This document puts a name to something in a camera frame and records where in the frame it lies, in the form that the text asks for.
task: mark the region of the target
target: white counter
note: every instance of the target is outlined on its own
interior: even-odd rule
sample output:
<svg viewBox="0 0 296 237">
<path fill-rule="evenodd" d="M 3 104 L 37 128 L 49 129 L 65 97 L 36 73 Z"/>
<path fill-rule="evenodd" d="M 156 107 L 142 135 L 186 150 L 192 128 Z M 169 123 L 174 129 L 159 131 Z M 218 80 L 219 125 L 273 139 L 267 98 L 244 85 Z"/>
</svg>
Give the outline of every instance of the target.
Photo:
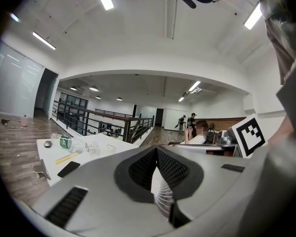
<svg viewBox="0 0 296 237">
<path fill-rule="evenodd" d="M 85 163 L 92 161 L 94 159 L 103 158 L 111 155 L 111 153 L 106 150 L 107 144 L 116 147 L 116 154 L 121 153 L 126 150 L 137 148 L 137 145 L 133 145 L 124 141 L 116 140 L 104 134 L 96 134 L 89 136 L 81 136 L 80 140 L 86 142 L 88 145 L 95 141 L 100 149 L 100 155 L 91 155 L 89 152 L 84 152 L 78 156 L 71 159 L 63 161 L 59 164 L 55 164 L 55 161 L 68 155 L 70 152 L 68 149 L 61 147 L 58 143 L 53 144 L 50 148 L 44 147 L 44 142 L 49 139 L 37 140 L 37 149 L 39 159 L 43 159 L 45 163 L 46 171 L 51 180 L 47 179 L 50 186 L 56 184 L 61 180 L 57 174 L 70 162 L 74 161 L 84 165 Z"/>
</svg>

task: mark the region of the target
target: black phone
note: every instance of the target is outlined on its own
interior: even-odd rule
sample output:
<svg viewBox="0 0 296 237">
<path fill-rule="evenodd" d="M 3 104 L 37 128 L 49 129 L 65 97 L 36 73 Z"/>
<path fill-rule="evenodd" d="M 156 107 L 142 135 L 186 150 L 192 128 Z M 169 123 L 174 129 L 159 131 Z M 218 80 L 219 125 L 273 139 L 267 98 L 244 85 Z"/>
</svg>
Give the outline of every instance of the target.
<svg viewBox="0 0 296 237">
<path fill-rule="evenodd" d="M 66 167 L 64 167 L 57 175 L 61 178 L 64 178 L 69 173 L 73 172 L 75 169 L 79 168 L 80 163 L 71 161 L 67 164 Z"/>
</svg>

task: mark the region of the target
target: person standing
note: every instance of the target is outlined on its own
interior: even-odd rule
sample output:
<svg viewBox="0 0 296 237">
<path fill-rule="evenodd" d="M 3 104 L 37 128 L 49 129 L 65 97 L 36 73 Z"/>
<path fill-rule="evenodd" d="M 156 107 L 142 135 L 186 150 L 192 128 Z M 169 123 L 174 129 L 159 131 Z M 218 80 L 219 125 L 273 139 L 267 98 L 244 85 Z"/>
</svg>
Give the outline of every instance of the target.
<svg viewBox="0 0 296 237">
<path fill-rule="evenodd" d="M 197 0 L 202 3 L 219 0 Z M 261 13 L 266 25 L 266 33 L 277 55 L 281 84 L 285 83 L 293 62 L 296 59 L 296 15 L 288 0 L 259 0 Z M 273 136 L 269 145 L 276 144 L 281 138 L 294 133 L 293 126 L 286 116 Z"/>
<path fill-rule="evenodd" d="M 185 115 L 183 115 L 183 117 L 181 117 L 180 120 L 179 120 L 179 132 L 178 132 L 178 134 L 183 134 L 183 124 L 184 123 L 186 123 Z"/>
<path fill-rule="evenodd" d="M 196 133 L 196 127 L 195 127 L 195 125 L 196 125 L 195 116 L 196 116 L 196 114 L 195 113 L 192 113 L 191 114 L 191 118 L 190 118 L 190 122 L 191 122 L 191 125 L 190 126 L 193 129 L 193 131 L 192 131 L 192 137 L 193 138 L 196 137 L 196 135 L 197 135 L 197 133 Z"/>
</svg>

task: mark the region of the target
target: dark doorway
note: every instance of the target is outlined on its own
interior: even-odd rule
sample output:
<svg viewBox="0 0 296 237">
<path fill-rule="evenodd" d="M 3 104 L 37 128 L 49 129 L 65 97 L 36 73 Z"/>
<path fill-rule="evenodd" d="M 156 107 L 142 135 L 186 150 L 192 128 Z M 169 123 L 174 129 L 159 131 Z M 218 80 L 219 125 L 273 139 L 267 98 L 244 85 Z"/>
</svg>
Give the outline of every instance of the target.
<svg viewBox="0 0 296 237">
<path fill-rule="evenodd" d="M 40 83 L 36 93 L 34 117 L 40 116 L 42 113 L 46 117 L 49 116 L 49 109 L 53 90 L 57 80 L 57 74 L 45 68 L 44 73 L 40 79 Z"/>
<path fill-rule="evenodd" d="M 162 116 L 163 116 L 163 109 L 157 109 L 156 122 L 154 123 L 155 126 L 162 125 Z"/>
</svg>

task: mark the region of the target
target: hand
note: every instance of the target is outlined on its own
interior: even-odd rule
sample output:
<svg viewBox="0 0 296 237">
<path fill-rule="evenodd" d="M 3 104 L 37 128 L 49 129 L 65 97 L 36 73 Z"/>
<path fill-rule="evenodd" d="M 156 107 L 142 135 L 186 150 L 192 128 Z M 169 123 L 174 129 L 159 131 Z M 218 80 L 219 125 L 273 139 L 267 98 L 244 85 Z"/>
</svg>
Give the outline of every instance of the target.
<svg viewBox="0 0 296 237">
<path fill-rule="evenodd" d="M 184 135 L 188 136 L 188 130 L 185 126 L 183 127 L 183 130 L 184 130 Z"/>
</svg>

